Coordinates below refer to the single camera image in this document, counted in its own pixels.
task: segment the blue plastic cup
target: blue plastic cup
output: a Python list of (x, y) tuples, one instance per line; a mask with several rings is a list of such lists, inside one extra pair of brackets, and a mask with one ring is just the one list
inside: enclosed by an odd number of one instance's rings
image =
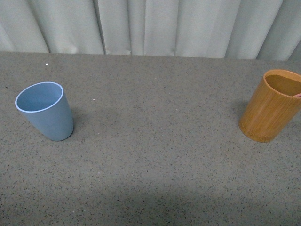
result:
[(64, 140), (73, 132), (73, 118), (63, 87), (41, 82), (24, 89), (16, 98), (19, 111), (50, 140)]

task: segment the table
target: table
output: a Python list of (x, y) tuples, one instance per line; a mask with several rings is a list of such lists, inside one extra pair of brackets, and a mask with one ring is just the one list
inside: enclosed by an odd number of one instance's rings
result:
[[(301, 115), (270, 143), (238, 127), (274, 68), (301, 62), (0, 53), (0, 225), (300, 224)], [(64, 87), (64, 141), (15, 108), (41, 81)]]

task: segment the cup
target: cup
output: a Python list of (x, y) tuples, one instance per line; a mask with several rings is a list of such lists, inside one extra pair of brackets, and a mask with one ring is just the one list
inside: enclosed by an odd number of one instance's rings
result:
[(24, 89), (16, 98), (17, 109), (50, 140), (64, 140), (73, 132), (73, 118), (63, 87), (41, 82)]
[(274, 139), (301, 108), (301, 76), (287, 70), (267, 71), (253, 93), (240, 130), (259, 142)]

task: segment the bamboo cup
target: bamboo cup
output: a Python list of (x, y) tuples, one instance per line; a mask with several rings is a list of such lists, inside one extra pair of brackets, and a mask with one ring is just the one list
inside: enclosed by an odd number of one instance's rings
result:
[(301, 75), (267, 71), (239, 120), (240, 130), (259, 142), (274, 139), (301, 108)]

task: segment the orange cup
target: orange cup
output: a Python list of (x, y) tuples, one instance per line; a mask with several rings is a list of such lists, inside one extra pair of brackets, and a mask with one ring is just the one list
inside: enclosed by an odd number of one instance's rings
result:
[(300, 110), (301, 97), (294, 97), (300, 93), (301, 75), (267, 71), (239, 120), (240, 130), (254, 141), (271, 141)]

